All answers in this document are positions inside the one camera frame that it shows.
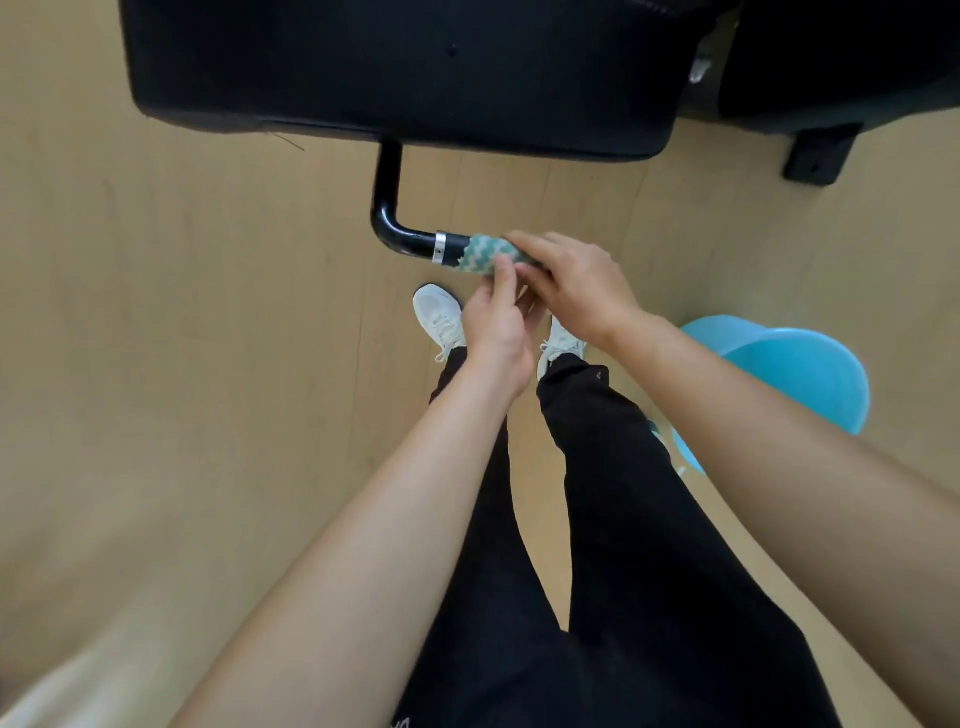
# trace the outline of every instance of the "person's right arm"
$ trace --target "person's right arm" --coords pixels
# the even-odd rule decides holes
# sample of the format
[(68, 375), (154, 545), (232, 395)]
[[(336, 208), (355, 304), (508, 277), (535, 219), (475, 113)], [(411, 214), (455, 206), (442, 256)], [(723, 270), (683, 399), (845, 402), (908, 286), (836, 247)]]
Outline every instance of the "person's right arm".
[(618, 265), (507, 236), (564, 327), (619, 361), (736, 515), (924, 724), (960, 725), (960, 497), (740, 371), (636, 303)]

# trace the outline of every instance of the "black bracket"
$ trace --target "black bracket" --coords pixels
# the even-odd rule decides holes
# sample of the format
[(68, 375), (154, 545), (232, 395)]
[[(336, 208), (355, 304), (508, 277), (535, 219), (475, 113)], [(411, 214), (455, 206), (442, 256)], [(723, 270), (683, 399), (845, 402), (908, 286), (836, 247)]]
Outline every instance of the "black bracket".
[(373, 232), (395, 253), (432, 260), (434, 263), (456, 267), (470, 243), (467, 235), (456, 232), (415, 231), (400, 225), (396, 219), (396, 201), (400, 193), (400, 164), (403, 146), (392, 139), (380, 144), (380, 159), (376, 163), (373, 182), (373, 203), (370, 221)]
[(826, 187), (840, 177), (847, 156), (863, 124), (829, 129), (805, 129), (797, 134), (790, 158), (783, 167), (785, 179)]

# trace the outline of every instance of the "green and white cloth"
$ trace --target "green and white cloth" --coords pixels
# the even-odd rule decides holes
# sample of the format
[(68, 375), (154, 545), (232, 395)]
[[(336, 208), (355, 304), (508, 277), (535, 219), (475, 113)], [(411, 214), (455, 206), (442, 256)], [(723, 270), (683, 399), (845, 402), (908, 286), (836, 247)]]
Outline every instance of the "green and white cloth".
[(519, 250), (509, 240), (489, 235), (474, 235), (464, 251), (464, 256), (457, 264), (457, 270), (464, 273), (479, 273), (483, 276), (493, 275), (493, 257), (508, 255), (514, 263), (530, 263), (539, 265), (532, 257)]

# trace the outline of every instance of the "blue bucket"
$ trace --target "blue bucket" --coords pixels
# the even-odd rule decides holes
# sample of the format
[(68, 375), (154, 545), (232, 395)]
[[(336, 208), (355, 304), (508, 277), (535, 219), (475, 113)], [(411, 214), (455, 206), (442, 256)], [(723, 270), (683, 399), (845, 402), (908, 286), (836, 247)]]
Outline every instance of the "blue bucket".
[[(707, 316), (683, 327), (712, 352), (821, 417), (860, 434), (870, 411), (870, 381), (860, 360), (839, 341), (802, 328), (767, 328), (735, 316)], [(673, 440), (701, 473), (683, 438)]]

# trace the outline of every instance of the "foot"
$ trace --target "foot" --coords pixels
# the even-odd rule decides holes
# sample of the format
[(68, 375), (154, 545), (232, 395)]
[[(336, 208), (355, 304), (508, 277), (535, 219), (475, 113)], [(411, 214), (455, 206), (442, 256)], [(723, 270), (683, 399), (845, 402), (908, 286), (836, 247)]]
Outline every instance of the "foot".
[(414, 294), (414, 313), (423, 330), (437, 342), (437, 361), (446, 361), (457, 347), (465, 347), (467, 338), (460, 322), (461, 308), (453, 296), (439, 285), (427, 283)]
[(550, 324), (550, 338), (540, 344), (540, 350), (543, 356), (540, 357), (540, 364), (537, 366), (537, 380), (543, 379), (546, 370), (550, 367), (550, 362), (554, 361), (561, 354), (572, 353), (575, 356), (584, 358), (584, 349), (587, 348), (587, 342), (581, 341), (572, 333), (567, 331), (557, 321), (557, 317), (552, 317)]

